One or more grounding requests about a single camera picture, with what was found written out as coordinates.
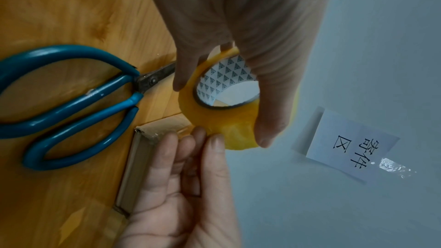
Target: tape roll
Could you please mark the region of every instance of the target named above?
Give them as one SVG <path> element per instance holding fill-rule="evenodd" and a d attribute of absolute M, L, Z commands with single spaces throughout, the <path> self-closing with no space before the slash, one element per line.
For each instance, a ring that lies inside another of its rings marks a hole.
<path fill-rule="evenodd" d="M 179 107 L 193 125 L 204 127 L 208 135 L 223 134 L 226 149 L 257 147 L 254 123 L 259 110 L 258 96 L 234 106 L 213 106 L 222 91 L 251 80 L 256 77 L 239 55 L 238 48 L 221 52 L 196 68 L 187 85 L 179 91 Z M 291 121 L 297 110 L 298 95 L 294 99 Z"/>

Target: scissors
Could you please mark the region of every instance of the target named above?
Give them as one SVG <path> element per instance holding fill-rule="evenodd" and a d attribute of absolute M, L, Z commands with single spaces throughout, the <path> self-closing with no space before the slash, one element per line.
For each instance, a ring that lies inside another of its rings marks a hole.
<path fill-rule="evenodd" d="M 35 170 L 59 169 L 98 154 L 127 130 L 138 112 L 136 104 L 143 98 L 144 93 L 175 72 L 175 62 L 156 71 L 140 74 L 134 66 L 108 52 L 83 45 L 55 45 L 19 53 L 0 61 L 0 94 L 12 82 L 26 73 L 50 63 L 73 58 L 100 60 L 120 69 L 122 73 L 86 94 L 41 115 L 19 123 L 0 124 L 0 139 L 23 137 L 49 128 L 109 95 L 126 83 L 133 83 L 135 92 L 129 99 L 121 103 L 81 118 L 33 142 L 23 157 L 23 165 L 28 168 Z M 71 156 L 44 159 L 46 153 L 57 143 L 125 109 L 128 110 L 124 119 L 104 140 Z"/>

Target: skin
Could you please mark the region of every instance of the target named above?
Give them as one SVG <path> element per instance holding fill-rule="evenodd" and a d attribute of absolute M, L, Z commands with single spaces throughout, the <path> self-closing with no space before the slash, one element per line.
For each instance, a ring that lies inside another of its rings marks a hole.
<path fill-rule="evenodd" d="M 241 247 L 222 135 L 163 137 L 115 247 Z"/>
<path fill-rule="evenodd" d="M 176 44 L 173 88 L 182 89 L 198 61 L 235 41 L 260 88 L 256 142 L 269 147 L 289 124 L 328 0 L 154 0 Z"/>

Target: scissors blade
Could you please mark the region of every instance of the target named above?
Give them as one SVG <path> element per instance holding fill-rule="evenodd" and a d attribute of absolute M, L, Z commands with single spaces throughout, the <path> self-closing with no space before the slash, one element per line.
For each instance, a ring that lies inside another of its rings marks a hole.
<path fill-rule="evenodd" d="M 173 74 L 175 72 L 175 69 L 176 61 L 162 68 L 159 68 L 156 71 L 139 76 L 135 82 L 136 91 L 144 94 L 147 90 L 154 87 L 158 82 Z"/>

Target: blue handle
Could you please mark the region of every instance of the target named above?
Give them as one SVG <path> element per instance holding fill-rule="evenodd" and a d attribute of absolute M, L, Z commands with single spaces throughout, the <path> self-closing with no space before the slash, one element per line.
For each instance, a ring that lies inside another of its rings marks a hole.
<path fill-rule="evenodd" d="M 26 151 L 26 154 L 23 158 L 23 165 L 28 168 L 34 170 L 50 170 L 50 169 L 59 169 L 71 166 L 73 164 L 84 161 L 95 154 L 101 152 L 109 145 L 111 145 L 114 141 L 116 141 L 130 126 L 133 118 L 138 112 L 138 108 L 135 105 L 141 100 L 143 94 L 134 93 L 131 98 L 108 107 L 102 111 L 94 113 L 86 118 L 83 118 L 73 124 L 70 124 L 66 127 L 61 128 L 54 134 L 50 135 L 47 138 L 44 138 L 40 141 L 34 142 L 29 149 Z M 44 160 L 45 154 L 57 143 L 67 139 L 68 137 L 86 129 L 87 127 L 92 126 L 95 123 L 98 123 L 122 110 L 132 107 L 126 114 L 123 121 L 118 125 L 118 127 L 104 140 L 95 144 L 94 146 L 83 150 L 77 154 L 60 158 L 60 159 L 48 159 Z"/>
<path fill-rule="evenodd" d="M 81 45 L 58 45 L 23 52 L 0 62 L 0 94 L 14 80 L 41 66 L 72 58 L 91 58 L 115 66 L 125 73 L 92 90 L 88 94 L 66 102 L 44 114 L 13 124 L 0 124 L 0 139 L 30 135 L 68 118 L 74 113 L 107 96 L 139 76 L 133 66 L 108 52 Z"/>

